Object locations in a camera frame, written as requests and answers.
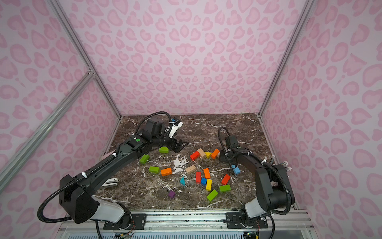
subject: pink wallpaper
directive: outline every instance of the pink wallpaper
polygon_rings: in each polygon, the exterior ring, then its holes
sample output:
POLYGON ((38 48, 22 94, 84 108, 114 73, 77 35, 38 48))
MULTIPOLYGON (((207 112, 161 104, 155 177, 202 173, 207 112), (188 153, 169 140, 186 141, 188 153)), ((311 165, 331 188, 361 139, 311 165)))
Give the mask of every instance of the pink wallpaper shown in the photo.
POLYGON ((305 0, 62 0, 123 114, 258 112, 305 0))
MULTIPOLYGON (((0 195, 0 238, 54 236, 60 224, 37 219, 40 203, 59 188, 63 176, 75 176, 99 161, 116 121, 103 94, 90 82, 0 195)), ((58 197, 44 210, 44 215, 51 218, 63 217, 65 213, 58 197)))
POLYGON ((382 237, 381 9, 319 1, 265 113, 323 239, 382 237))
POLYGON ((44 0, 0 2, 0 172, 86 71, 44 0))

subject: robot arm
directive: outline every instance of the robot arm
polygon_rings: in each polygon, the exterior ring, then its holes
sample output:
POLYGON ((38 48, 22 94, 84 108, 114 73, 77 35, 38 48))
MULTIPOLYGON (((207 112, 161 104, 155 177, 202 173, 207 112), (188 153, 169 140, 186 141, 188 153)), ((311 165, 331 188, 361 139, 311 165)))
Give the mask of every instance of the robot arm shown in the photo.
POLYGON ((74 177, 64 176, 60 181, 60 189, 41 204, 37 217, 46 223, 60 221, 45 218, 42 214, 45 205, 59 193, 60 205, 70 215, 61 221, 73 219, 75 223, 83 223, 92 219, 110 221, 122 229, 128 227, 130 211, 123 204, 110 203, 92 195, 115 173, 152 151, 153 147, 165 145, 176 153, 180 152, 188 142, 177 141, 174 136, 183 123, 177 118, 171 119, 169 123, 171 127, 166 127, 165 121, 160 118, 148 118, 145 129, 137 131, 137 134, 119 144, 112 155, 74 177))

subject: yellow block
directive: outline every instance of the yellow block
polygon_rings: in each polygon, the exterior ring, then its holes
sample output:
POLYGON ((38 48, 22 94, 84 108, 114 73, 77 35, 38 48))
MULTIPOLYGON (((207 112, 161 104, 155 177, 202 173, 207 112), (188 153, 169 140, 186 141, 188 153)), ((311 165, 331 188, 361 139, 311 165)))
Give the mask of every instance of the yellow block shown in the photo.
POLYGON ((208 192, 211 192, 211 187, 212 187, 212 179, 207 179, 206 190, 208 192))

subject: marble table surface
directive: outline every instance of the marble table surface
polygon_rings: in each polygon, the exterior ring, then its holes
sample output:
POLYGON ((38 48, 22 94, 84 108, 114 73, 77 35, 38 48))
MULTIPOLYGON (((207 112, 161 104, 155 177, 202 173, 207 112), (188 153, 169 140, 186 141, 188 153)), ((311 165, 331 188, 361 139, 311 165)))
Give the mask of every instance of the marble table surface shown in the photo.
MULTIPOLYGON (((145 165, 139 160, 127 165, 116 173, 118 186, 100 189, 96 196, 102 199, 122 202, 129 209, 182 209, 182 208, 239 208, 243 203, 251 201, 256 196, 255 177, 245 167, 237 176, 229 165, 218 159, 190 159, 190 155, 202 148, 206 152, 220 149, 217 129, 225 126, 231 135, 236 135, 242 146, 251 149, 261 158, 270 158, 264 133, 255 114, 204 114, 204 115, 172 115, 183 122, 178 129, 177 139, 190 142, 180 153, 170 151, 168 154, 159 153, 158 149, 149 153, 150 159, 145 165), (206 187, 196 184, 195 172, 186 174, 185 168, 195 165, 197 172, 209 168, 212 178, 212 190, 219 194, 212 202, 207 200, 210 192, 206 187), (172 175, 162 177, 160 174, 149 172, 150 166, 160 169, 172 168, 172 175), (228 184, 230 192, 220 193, 219 186, 225 174, 231 176, 228 184), (179 181, 185 176, 186 187, 179 181), (170 190, 176 192, 174 199, 168 196, 170 190)), ((142 116, 125 116, 118 128, 110 151, 128 138, 135 130, 142 116)))

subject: purple cube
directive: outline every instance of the purple cube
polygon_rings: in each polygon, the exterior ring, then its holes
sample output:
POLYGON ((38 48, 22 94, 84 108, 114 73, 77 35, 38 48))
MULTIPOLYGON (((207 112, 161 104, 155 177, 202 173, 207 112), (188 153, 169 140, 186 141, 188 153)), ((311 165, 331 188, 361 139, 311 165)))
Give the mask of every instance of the purple cube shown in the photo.
POLYGON ((170 198, 175 198, 176 193, 175 193, 174 191, 170 191, 170 192, 168 193, 168 196, 169 196, 170 198))

